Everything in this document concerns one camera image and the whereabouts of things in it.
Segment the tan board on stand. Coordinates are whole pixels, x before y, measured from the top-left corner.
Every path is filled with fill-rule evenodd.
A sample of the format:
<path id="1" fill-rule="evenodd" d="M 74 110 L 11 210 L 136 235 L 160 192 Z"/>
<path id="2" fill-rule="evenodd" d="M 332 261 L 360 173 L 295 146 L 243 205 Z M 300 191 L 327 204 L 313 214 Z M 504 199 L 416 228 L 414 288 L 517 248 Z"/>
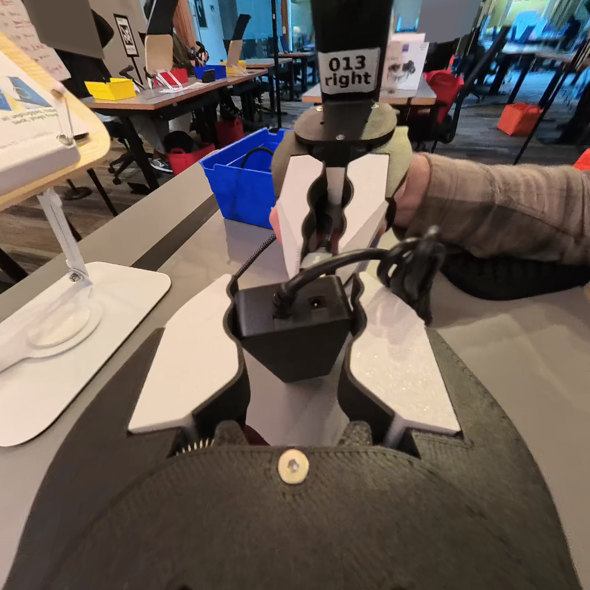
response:
<path id="1" fill-rule="evenodd" d="M 251 19 L 250 14 L 240 14 L 234 27 L 231 40 L 226 45 L 227 63 L 235 63 L 241 59 L 244 33 Z"/>
<path id="2" fill-rule="evenodd" d="M 173 70 L 173 17 L 178 1 L 146 1 L 151 4 L 146 17 L 144 37 L 144 69 L 150 89 L 158 86 L 164 93 L 182 90 L 182 83 Z"/>

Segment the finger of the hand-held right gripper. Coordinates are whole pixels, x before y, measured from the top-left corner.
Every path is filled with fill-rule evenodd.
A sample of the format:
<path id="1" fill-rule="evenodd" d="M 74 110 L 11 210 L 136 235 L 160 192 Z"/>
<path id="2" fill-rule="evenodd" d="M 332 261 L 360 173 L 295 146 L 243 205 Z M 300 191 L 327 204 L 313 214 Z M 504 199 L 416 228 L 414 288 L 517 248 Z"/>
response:
<path id="1" fill-rule="evenodd" d="M 352 161 L 346 180 L 352 188 L 349 202 L 343 208 L 344 226 L 337 252 L 345 254 L 372 246 L 385 220 L 389 156 L 367 154 Z"/>
<path id="2" fill-rule="evenodd" d="M 313 205 L 309 192 L 323 175 L 323 165 L 310 155 L 292 156 L 276 203 L 285 269 L 289 278 L 299 273 L 312 235 Z"/>

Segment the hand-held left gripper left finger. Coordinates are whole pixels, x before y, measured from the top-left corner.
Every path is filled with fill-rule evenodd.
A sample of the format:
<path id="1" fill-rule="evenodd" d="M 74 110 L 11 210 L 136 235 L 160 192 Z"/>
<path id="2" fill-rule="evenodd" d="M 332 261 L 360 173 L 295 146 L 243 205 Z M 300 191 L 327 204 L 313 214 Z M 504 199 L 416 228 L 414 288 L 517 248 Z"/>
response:
<path id="1" fill-rule="evenodd" d="M 223 421 L 244 425 L 250 383 L 242 346 L 232 334 L 236 291 L 234 277 L 224 274 L 167 321 L 129 432 L 180 427 L 213 436 Z"/>

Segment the white book stand wooden board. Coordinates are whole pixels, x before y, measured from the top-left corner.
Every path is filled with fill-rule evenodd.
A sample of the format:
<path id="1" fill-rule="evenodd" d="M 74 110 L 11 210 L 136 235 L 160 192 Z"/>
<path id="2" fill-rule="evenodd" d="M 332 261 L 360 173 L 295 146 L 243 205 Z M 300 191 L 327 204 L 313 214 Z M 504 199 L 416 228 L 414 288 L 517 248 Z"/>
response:
<path id="1" fill-rule="evenodd" d="M 103 123 L 1 34 L 1 53 L 39 85 L 63 92 L 76 132 L 77 164 L 1 196 L 1 209 L 36 196 L 62 248 L 61 276 L 1 321 L 1 448 L 46 431 L 171 288 L 163 273 L 85 262 L 55 186 L 89 171 L 110 150 Z"/>

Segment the printed instruction sheet pad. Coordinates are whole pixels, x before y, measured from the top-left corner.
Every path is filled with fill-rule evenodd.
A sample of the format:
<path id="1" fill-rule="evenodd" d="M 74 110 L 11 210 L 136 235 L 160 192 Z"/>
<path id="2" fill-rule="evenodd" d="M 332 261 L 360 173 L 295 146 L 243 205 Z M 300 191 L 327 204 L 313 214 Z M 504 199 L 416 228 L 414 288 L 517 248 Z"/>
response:
<path id="1" fill-rule="evenodd" d="M 54 94 L 1 53 L 1 195 L 75 165 L 76 132 L 61 91 Z"/>

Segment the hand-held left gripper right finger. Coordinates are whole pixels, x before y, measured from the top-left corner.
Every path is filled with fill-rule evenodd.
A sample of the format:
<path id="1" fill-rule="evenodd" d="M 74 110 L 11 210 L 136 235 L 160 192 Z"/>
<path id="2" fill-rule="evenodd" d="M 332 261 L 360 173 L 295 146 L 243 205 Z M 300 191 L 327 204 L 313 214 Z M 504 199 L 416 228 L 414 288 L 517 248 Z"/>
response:
<path id="1" fill-rule="evenodd" d="M 337 400 L 373 442 L 399 446 L 407 431 L 461 432 L 451 398 L 416 312 L 375 277 L 353 279 L 352 339 L 345 347 Z"/>

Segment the person's right hand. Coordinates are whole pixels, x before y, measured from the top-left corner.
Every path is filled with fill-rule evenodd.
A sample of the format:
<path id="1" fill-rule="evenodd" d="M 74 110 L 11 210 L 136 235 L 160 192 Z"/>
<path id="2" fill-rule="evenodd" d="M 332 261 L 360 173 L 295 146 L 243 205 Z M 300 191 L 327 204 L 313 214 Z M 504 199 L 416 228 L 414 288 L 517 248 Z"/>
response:
<path id="1" fill-rule="evenodd" d="M 401 187 L 394 195 L 395 216 L 392 225 L 407 229 L 419 210 L 430 184 L 431 165 L 424 153 L 412 155 Z"/>

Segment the printed marker tag sign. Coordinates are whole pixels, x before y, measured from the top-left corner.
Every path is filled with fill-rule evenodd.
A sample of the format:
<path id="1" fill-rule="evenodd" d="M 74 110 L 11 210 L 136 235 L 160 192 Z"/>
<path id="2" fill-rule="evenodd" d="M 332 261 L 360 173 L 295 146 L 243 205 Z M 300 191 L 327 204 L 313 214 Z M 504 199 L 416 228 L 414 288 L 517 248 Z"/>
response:
<path id="1" fill-rule="evenodd" d="M 128 57 L 138 57 L 139 50 L 137 49 L 129 18 L 122 14 L 113 14 L 113 16 L 122 40 L 125 54 Z"/>

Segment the person's right forearm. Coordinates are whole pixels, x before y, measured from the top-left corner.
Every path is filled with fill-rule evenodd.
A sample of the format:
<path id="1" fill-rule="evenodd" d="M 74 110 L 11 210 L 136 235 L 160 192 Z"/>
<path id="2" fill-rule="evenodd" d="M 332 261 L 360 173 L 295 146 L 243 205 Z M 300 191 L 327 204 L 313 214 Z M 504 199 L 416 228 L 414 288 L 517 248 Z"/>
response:
<path id="1" fill-rule="evenodd" d="M 430 184 L 407 236 L 435 225 L 442 241 L 480 258 L 589 267 L 589 171 L 425 155 Z"/>

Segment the red fabric bin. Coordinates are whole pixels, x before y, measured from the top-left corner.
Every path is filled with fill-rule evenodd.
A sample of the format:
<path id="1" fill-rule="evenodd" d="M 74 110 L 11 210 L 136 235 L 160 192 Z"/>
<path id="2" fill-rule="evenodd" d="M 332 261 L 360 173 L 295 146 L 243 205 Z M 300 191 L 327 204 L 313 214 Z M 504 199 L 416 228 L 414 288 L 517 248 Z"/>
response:
<path id="1" fill-rule="evenodd" d="M 192 151 L 186 151 L 180 147 L 173 148 L 167 154 L 173 175 L 180 175 L 183 171 L 190 168 L 213 151 L 215 151 L 215 144 L 196 144 L 195 149 Z"/>
<path id="2" fill-rule="evenodd" d="M 222 149 L 245 137 L 244 128 L 240 119 L 220 120 L 215 122 L 217 133 L 217 147 Z"/>

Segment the orange fabric bin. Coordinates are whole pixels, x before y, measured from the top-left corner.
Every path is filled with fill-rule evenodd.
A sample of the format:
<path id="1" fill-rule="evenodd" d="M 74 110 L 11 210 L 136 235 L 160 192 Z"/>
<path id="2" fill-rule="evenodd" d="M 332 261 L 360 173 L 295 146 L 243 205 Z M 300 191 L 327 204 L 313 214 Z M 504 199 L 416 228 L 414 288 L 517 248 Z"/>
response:
<path id="1" fill-rule="evenodd" d="M 523 102 L 505 105 L 496 128 L 508 136 L 527 136 L 539 120 L 543 108 Z"/>

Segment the red office chair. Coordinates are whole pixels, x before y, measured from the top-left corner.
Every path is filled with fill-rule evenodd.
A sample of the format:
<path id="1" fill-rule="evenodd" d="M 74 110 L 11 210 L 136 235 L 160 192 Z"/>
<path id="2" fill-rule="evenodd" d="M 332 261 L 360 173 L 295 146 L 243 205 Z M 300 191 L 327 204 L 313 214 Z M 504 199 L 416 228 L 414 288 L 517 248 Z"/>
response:
<path id="1" fill-rule="evenodd" d="M 454 138 L 461 111 L 461 106 L 456 106 L 455 102 L 462 96 L 464 79 L 450 69 L 424 73 L 423 78 L 436 96 L 429 114 L 430 128 L 424 139 L 424 143 L 432 142 L 433 153 L 438 144 L 448 144 Z"/>

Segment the red parts bin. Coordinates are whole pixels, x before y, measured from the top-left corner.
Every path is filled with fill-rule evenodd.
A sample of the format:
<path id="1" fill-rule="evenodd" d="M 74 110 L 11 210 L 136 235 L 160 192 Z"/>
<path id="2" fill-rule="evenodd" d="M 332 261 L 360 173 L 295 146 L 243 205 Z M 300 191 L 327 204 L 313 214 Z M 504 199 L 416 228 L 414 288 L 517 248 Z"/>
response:
<path id="1" fill-rule="evenodd" d="M 164 92 L 178 92 L 188 84 L 188 73 L 185 69 L 158 70 L 152 80 Z"/>

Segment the blue plastic bin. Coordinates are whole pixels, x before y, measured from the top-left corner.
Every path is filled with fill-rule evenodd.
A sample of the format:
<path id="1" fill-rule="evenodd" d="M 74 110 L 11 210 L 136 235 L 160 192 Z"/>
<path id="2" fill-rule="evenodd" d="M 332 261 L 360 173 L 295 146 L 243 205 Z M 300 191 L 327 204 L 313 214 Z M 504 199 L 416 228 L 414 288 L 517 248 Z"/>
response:
<path id="1" fill-rule="evenodd" d="M 240 169 L 240 161 L 257 146 L 276 151 L 287 132 L 260 129 L 200 160 L 225 219 L 271 229 L 269 215 L 276 203 L 272 172 Z"/>

